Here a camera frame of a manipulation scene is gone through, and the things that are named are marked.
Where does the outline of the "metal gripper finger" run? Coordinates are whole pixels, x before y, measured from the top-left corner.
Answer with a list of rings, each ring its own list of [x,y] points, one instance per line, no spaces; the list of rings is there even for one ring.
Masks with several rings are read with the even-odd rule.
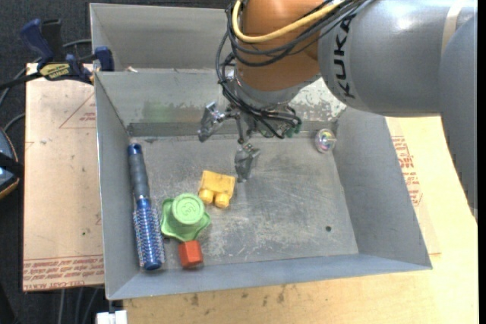
[[[247,142],[237,148],[234,164],[238,182],[245,182],[251,176],[252,168],[257,164],[260,149]]]
[[[217,132],[222,123],[226,120],[226,115],[218,109],[217,102],[210,102],[205,106],[202,119],[200,120],[200,126],[197,131],[198,139],[204,143],[215,132]]]

